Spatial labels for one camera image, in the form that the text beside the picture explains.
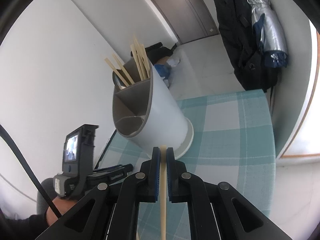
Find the person's left hand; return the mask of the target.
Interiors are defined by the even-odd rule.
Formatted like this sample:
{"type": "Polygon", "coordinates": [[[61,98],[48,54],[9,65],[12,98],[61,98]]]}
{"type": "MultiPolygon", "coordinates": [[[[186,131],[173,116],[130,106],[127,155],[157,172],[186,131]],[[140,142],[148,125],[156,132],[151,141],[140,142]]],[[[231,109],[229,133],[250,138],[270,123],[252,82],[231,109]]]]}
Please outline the person's left hand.
{"type": "MultiPolygon", "coordinates": [[[[78,201],[73,199],[61,199],[60,197],[56,197],[53,199],[53,204],[60,212],[61,215],[64,215],[68,210],[70,210],[78,201]]],[[[58,218],[56,217],[53,210],[48,207],[46,211],[46,221],[49,226],[54,224],[58,218]]]]}

